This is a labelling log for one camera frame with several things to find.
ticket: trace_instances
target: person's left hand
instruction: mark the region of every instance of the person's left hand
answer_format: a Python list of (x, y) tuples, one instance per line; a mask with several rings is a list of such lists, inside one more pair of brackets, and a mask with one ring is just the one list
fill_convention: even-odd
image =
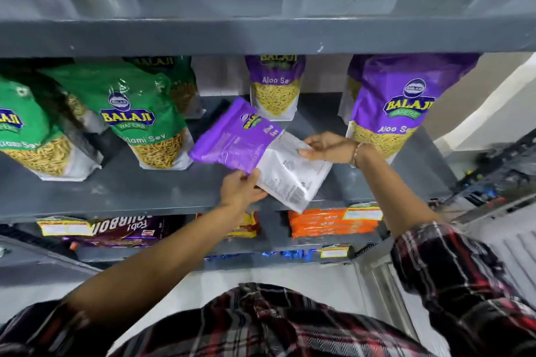
[(229, 206), (243, 213), (251, 203), (265, 198), (268, 194), (255, 186), (259, 176), (258, 168), (255, 168), (249, 177), (244, 171), (227, 175), (221, 185), (221, 206)]

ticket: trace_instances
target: purple and white pouch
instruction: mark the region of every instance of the purple and white pouch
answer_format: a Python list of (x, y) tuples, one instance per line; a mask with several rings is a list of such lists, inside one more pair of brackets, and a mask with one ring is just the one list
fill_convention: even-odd
[(298, 149), (310, 146), (260, 117), (254, 107), (238, 97), (200, 137), (190, 157), (199, 163), (219, 163), (248, 174), (259, 168), (258, 187), (301, 213), (318, 192), (332, 163), (306, 160)]

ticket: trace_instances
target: green banner on logo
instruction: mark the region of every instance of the green banner on logo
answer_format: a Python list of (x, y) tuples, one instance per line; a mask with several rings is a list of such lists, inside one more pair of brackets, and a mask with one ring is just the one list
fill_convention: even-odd
[(10, 124), (0, 124), (0, 131), (12, 131), (13, 133), (19, 133), (20, 130), (17, 129), (17, 127), (12, 126)]
[(149, 126), (143, 123), (129, 122), (129, 123), (119, 123), (115, 127), (119, 130), (128, 130), (128, 129), (139, 129), (139, 130), (149, 130)]
[(409, 117), (415, 120), (415, 119), (418, 119), (420, 116), (422, 116), (422, 114), (417, 112), (416, 110), (406, 109), (404, 107), (393, 110), (391, 113), (389, 113), (389, 117), (398, 117), (398, 116), (405, 116), (405, 117)]

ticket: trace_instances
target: hand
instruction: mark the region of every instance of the hand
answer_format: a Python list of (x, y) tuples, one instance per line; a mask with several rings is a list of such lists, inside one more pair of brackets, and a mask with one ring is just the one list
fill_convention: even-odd
[(265, 198), (268, 194), (255, 186), (259, 176), (258, 168), (249, 177), (244, 171), (227, 175), (221, 185), (221, 205), (243, 213), (251, 203)]
[(331, 131), (315, 134), (304, 141), (312, 147), (312, 150), (300, 150), (300, 156), (311, 161), (327, 160), (338, 164), (349, 164), (358, 146), (352, 139)]

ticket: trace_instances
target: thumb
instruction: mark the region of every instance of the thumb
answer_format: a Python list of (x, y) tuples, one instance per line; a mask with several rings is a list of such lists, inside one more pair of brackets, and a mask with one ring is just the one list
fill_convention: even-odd
[(254, 188), (257, 184), (257, 181), (259, 180), (260, 176), (260, 170), (258, 168), (253, 168), (253, 171), (251, 171), (251, 174), (249, 174), (248, 177), (248, 185), (251, 186), (251, 188)]
[(326, 159), (326, 153), (324, 151), (300, 149), (298, 152), (300, 156), (307, 158), (309, 161), (320, 161)]

